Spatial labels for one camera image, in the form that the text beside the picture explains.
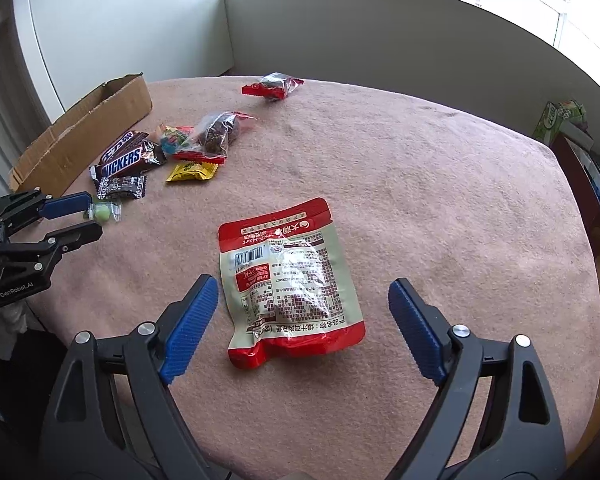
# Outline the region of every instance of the table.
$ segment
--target table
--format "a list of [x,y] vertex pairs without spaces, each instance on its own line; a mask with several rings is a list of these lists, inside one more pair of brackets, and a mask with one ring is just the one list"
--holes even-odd
[[[405,276],[425,301],[478,336],[527,334],[557,401],[567,450],[587,425],[600,372],[600,297],[578,208],[551,151],[504,127],[421,99],[307,81],[282,102],[243,96],[253,78],[153,83],[136,129],[241,110],[257,126],[208,182],[167,185],[123,206],[100,241],[67,254],[30,305],[65,342],[128,333],[218,278],[218,227],[316,196],[330,205],[366,324],[327,356],[234,368],[224,297],[187,373],[171,386],[201,448],[254,480],[303,470],[318,480],[384,478],[435,394],[388,311]],[[68,192],[93,190],[83,173]],[[27,236],[74,223],[34,226]],[[454,454],[468,454],[488,384]]]

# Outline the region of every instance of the silver screw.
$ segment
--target silver screw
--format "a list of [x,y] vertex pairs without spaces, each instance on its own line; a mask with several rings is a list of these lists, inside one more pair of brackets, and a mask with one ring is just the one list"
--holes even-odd
[[471,333],[465,325],[454,325],[453,331],[458,337],[467,337]]
[[83,343],[86,343],[90,338],[91,335],[89,334],[89,332],[78,332],[75,335],[75,342],[77,342],[78,345],[81,345]]
[[142,325],[140,325],[138,327],[138,333],[140,335],[149,335],[154,333],[155,331],[155,325],[151,322],[147,322],[147,323],[142,323]]
[[527,347],[531,344],[531,339],[529,339],[526,335],[524,334],[519,334],[516,336],[516,343],[518,343],[520,346],[523,347]]

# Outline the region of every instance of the white cabinet door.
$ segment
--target white cabinet door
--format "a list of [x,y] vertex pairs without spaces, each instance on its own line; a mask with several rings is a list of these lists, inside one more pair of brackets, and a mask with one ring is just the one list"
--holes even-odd
[[219,75],[234,64],[224,0],[29,1],[40,54],[65,109],[127,73],[156,81]]

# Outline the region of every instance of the yellow candy wrapper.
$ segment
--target yellow candy wrapper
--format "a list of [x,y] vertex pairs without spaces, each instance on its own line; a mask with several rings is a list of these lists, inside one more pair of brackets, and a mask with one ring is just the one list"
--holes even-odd
[[178,182],[179,180],[209,180],[213,178],[218,169],[218,164],[210,162],[185,162],[176,164],[167,182]]

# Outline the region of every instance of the blue textured grip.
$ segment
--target blue textured grip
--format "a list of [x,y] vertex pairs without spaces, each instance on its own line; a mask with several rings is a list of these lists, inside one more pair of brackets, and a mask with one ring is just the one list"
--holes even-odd
[[442,345],[399,281],[389,286],[389,310],[423,377],[440,386],[446,378]]
[[91,195],[86,191],[60,198],[46,200],[40,208],[40,216],[51,220],[61,216],[87,211],[91,205]]
[[167,339],[164,363],[158,372],[164,384],[171,384],[187,369],[217,304],[218,282],[209,277]]

